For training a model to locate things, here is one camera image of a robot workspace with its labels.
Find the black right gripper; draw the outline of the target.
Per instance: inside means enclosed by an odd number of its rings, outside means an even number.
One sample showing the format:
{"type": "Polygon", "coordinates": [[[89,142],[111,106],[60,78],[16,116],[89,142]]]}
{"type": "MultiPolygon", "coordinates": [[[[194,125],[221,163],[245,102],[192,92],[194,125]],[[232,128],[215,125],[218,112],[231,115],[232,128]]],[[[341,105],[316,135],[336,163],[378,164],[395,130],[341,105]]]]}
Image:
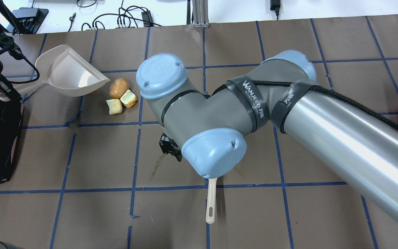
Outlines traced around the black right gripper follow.
{"type": "Polygon", "coordinates": [[[159,146],[163,154],[170,154],[171,156],[174,156],[178,162],[182,161],[183,155],[181,149],[175,141],[169,138],[165,133],[161,134],[159,146]]]}

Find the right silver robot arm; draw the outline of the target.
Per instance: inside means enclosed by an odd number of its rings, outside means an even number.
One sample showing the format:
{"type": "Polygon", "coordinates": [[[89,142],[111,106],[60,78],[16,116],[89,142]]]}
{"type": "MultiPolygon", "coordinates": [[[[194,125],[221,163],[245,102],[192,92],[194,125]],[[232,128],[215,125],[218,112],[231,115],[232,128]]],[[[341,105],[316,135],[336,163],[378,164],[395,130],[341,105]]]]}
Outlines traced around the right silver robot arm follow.
{"type": "Polygon", "coordinates": [[[301,52],[268,58],[209,97],[169,53],[145,60],[136,81],[168,138],[163,152],[201,177],[230,172],[246,153],[244,137],[271,121],[398,222],[398,124],[322,87],[301,52]]]}

